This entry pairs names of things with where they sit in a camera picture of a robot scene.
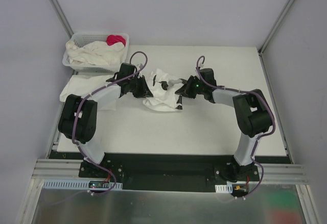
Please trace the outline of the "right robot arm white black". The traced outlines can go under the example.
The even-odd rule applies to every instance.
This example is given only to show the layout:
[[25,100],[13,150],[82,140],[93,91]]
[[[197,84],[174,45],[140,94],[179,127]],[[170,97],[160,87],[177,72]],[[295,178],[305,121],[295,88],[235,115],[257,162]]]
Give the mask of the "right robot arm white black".
[[271,110],[259,89],[242,92],[218,87],[211,68],[199,69],[198,74],[197,77],[190,76],[176,94],[187,98],[203,95],[213,104],[234,108],[241,137],[231,162],[220,171],[220,175],[233,182],[242,180],[254,167],[259,140],[274,126]]

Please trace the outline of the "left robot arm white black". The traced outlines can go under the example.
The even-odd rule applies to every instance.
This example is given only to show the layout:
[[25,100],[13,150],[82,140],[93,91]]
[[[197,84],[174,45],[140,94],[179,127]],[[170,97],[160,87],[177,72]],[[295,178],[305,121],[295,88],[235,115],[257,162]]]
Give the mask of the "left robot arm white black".
[[145,76],[140,74],[136,66],[124,63],[99,88],[83,96],[70,94],[64,102],[58,130],[72,141],[84,160],[92,163],[90,171],[98,178],[104,177],[108,172],[108,165],[102,161],[104,150],[94,139],[98,111],[127,93],[132,93],[135,98],[153,96]]

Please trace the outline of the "white t shirt stack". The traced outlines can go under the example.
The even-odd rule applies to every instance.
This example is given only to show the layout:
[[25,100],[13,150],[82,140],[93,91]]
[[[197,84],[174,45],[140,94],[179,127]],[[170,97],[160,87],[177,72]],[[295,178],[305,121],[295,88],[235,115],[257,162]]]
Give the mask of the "white t shirt stack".
[[[86,95],[105,86],[107,84],[106,81],[112,77],[112,74],[99,76],[73,75],[60,93],[59,100],[65,102],[66,98],[71,94],[84,98]],[[116,100],[109,100],[110,94],[108,91],[108,88],[104,89],[89,98],[98,103],[99,111],[116,110]]]

